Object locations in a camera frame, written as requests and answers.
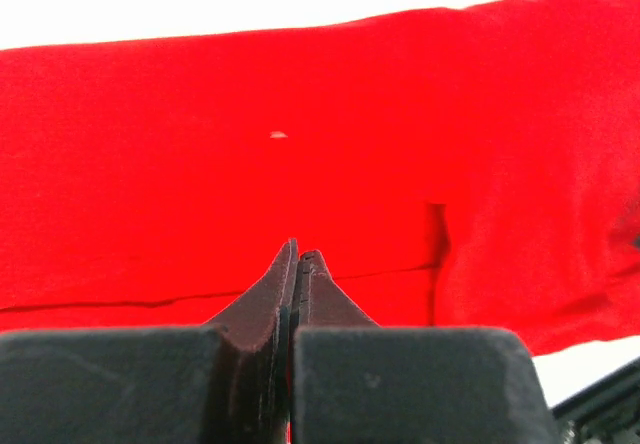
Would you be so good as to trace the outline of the red t-shirt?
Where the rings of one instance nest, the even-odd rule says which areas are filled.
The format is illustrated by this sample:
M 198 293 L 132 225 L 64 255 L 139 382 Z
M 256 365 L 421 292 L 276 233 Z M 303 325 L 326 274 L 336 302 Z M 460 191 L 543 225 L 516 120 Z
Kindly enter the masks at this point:
M 1 326 L 197 324 L 281 245 L 382 325 L 639 330 L 639 0 L 1 55 Z

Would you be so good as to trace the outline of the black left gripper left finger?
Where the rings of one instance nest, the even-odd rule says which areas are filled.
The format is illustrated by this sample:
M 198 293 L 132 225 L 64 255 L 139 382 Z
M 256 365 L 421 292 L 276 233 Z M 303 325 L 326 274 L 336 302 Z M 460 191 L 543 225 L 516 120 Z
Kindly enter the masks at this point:
M 282 443 L 298 248 L 200 326 L 1 340 L 5 443 Z

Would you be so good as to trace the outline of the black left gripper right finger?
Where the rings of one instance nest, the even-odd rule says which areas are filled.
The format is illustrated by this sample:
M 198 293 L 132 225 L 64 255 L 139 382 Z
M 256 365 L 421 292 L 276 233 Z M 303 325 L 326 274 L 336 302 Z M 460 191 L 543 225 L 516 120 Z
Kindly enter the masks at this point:
M 556 443 L 528 349 L 496 328 L 382 328 L 319 252 L 299 263 L 296 443 Z

